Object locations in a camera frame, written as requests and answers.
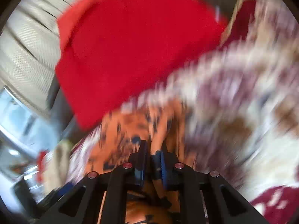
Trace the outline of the floral maroon bed blanket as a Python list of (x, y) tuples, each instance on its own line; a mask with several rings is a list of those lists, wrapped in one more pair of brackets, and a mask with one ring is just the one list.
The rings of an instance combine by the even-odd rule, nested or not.
[[(283, 0), (241, 0), (226, 42), (179, 69), (160, 90), (144, 91), (121, 112), (180, 101), (195, 171), (218, 171), (269, 223), (298, 210), (298, 22)], [(101, 124), (79, 141), (67, 180), (78, 183)]]

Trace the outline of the cream dotted curtain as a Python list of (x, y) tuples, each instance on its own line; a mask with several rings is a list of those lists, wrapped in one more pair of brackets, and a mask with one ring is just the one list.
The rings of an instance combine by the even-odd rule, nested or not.
[(1, 81), (47, 118), (47, 96), (60, 59), (57, 19), (76, 0), (21, 0), (1, 32)]

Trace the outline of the red folded blanket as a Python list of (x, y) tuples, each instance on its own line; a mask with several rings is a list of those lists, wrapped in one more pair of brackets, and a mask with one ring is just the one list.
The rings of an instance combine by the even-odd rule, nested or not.
[(215, 48), (226, 20), (204, 0), (101, 0), (77, 23), (55, 68), (79, 127)]

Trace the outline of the window with metal frame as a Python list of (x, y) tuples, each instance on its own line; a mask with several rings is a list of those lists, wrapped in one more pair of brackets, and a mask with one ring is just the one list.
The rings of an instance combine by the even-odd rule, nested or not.
[(24, 213), (13, 186), (24, 179), (36, 202), (44, 196), (38, 183), (38, 155), (51, 151), (59, 134), (42, 117), (24, 106), (4, 86), (1, 88), (1, 198), (14, 213)]

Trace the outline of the orange black floral garment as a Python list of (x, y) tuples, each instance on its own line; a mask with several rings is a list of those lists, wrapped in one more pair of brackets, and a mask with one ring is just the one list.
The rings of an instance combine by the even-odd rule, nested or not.
[(149, 150), (149, 180), (141, 191), (128, 193), (126, 223), (180, 223), (179, 194), (162, 186), (161, 149), (165, 143), (180, 162), (194, 166), (196, 155), (188, 152), (184, 139), (187, 113), (184, 103), (170, 101), (162, 107), (144, 106), (131, 113), (116, 110), (104, 116), (85, 173), (112, 171), (138, 152), (142, 141)]

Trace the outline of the beige quilted jacket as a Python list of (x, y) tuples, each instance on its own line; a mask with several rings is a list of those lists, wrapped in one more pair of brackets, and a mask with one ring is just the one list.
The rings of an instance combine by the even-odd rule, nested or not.
[(47, 154), (45, 170), (43, 172), (46, 194), (62, 187), (66, 183), (72, 148), (72, 142), (63, 139), (52, 152)]

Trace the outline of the red paper decoration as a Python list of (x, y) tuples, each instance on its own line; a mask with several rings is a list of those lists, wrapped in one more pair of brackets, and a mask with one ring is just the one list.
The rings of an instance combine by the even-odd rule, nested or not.
[(36, 164), (38, 166), (38, 173), (36, 174), (36, 180), (38, 183), (42, 183), (42, 181), (43, 181), (42, 173), (45, 169), (45, 167), (44, 167), (45, 164), (43, 163), (43, 160), (44, 160), (45, 156), (47, 155), (47, 153), (48, 153), (48, 150), (43, 150), (43, 151), (40, 151), (38, 154), (38, 158), (36, 161)]

